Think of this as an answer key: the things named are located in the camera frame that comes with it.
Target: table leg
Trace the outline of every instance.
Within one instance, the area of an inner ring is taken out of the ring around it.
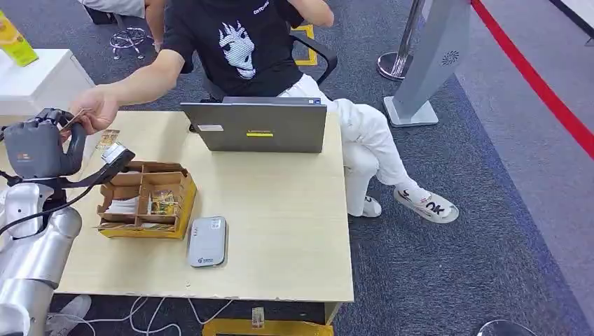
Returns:
[[[324,303],[324,313],[326,317],[326,325],[329,326],[332,324],[334,317],[338,313],[338,310],[343,305],[342,302],[326,302]]]

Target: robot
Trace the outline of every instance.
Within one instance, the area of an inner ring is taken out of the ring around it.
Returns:
[[[70,206],[96,185],[109,182],[134,158],[119,143],[105,150],[105,165],[95,174],[71,182],[78,172],[87,136],[71,124],[64,153],[60,129],[72,114],[46,108],[35,118],[2,127],[0,141],[17,176],[0,171],[8,181],[4,215],[0,216],[0,336],[44,334],[48,309],[59,286],[82,218]],[[87,187],[67,201],[65,189]]]

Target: laptop lid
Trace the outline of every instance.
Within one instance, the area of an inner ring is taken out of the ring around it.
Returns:
[[[211,151],[322,151],[325,105],[182,103],[181,107]]]
[[[322,100],[309,97],[224,97],[223,104],[321,105]]]

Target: wooden desk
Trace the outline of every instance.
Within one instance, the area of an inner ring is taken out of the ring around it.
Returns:
[[[330,323],[353,301],[337,117],[328,116],[320,155],[212,153],[188,126],[182,112],[122,111],[111,129],[136,160],[179,162],[192,173],[192,218],[228,221],[225,263],[190,267],[185,241],[103,237],[92,228],[102,200],[95,188],[74,206],[83,229],[58,292],[325,302]],[[83,176],[103,165],[100,155]]]

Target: yellow floor marking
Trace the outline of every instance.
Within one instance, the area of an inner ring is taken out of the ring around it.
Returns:
[[[314,39],[314,25],[307,24],[305,26],[299,26],[297,28],[292,28],[291,30],[302,30],[305,31],[305,34],[310,38]],[[317,65],[317,53],[308,48],[308,55],[309,59],[295,59],[295,64],[297,65],[308,65],[308,66],[316,66]]]
[[[301,321],[266,321],[264,328],[254,329],[251,320],[216,318],[205,324],[202,336],[217,335],[334,336],[334,329],[332,325]]]

